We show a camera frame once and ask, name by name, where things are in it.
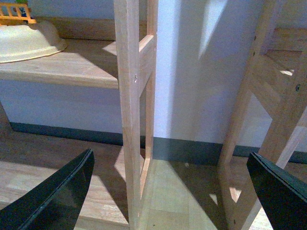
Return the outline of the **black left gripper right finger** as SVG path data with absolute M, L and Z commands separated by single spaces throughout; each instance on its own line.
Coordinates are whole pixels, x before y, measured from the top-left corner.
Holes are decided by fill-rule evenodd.
M 274 230 L 307 228 L 307 184 L 257 153 L 247 168 L 257 197 Z

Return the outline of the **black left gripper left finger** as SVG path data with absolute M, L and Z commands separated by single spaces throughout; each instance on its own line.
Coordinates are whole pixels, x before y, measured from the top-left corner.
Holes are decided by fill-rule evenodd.
M 0 211 L 2 230 L 72 230 L 87 196 L 94 153 L 87 149 Z

